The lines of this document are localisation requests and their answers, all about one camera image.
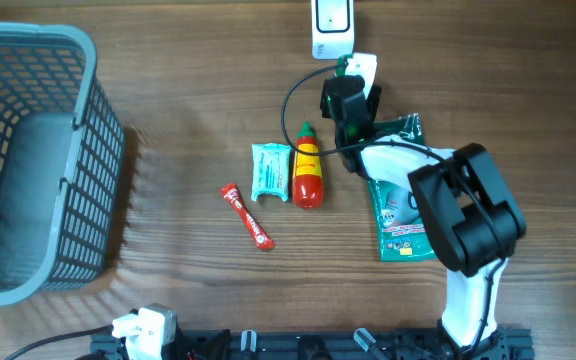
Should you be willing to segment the red Nescafe coffee stick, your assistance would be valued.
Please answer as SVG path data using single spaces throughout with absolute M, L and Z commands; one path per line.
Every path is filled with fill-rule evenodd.
M 220 189 L 220 193 L 242 219 L 256 248 L 263 251 L 272 250 L 275 247 L 274 241 L 249 212 L 237 186 L 229 183 Z

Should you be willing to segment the red chili sauce bottle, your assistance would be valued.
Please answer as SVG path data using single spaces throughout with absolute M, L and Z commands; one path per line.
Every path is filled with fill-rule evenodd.
M 324 198 L 324 183 L 317 138 L 308 122 L 304 122 L 297 139 L 298 152 L 293 162 L 292 196 L 302 209 L 320 207 Z

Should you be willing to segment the green-lid spice jar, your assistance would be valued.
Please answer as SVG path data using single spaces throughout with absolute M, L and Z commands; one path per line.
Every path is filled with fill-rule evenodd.
M 335 76 L 341 77 L 344 76 L 346 73 L 346 69 L 348 67 L 349 60 L 352 58 L 351 54 L 342 55 L 337 59 L 337 67 L 335 70 Z

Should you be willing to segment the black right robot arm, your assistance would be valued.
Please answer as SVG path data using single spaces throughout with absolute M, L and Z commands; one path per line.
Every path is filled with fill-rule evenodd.
M 471 143 L 434 149 L 389 134 L 374 123 L 378 92 L 358 75 L 325 80 L 321 109 L 335 124 L 344 166 L 368 180 L 412 193 L 437 259 L 447 269 L 444 311 L 432 343 L 395 340 L 392 356 L 519 359 L 529 334 L 499 326 L 495 305 L 502 272 L 526 220 L 487 150 Z

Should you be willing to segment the green 3M gloves packet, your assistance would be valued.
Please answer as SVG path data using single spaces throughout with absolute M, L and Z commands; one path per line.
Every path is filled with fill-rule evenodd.
M 367 181 L 381 262 L 435 259 L 412 193 L 386 181 Z

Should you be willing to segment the mint green tissue packet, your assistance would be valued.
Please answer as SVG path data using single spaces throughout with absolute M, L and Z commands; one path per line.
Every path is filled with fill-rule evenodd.
M 251 199 L 272 195 L 289 200 L 289 163 L 291 148 L 288 145 L 268 143 L 252 144 L 253 174 Z

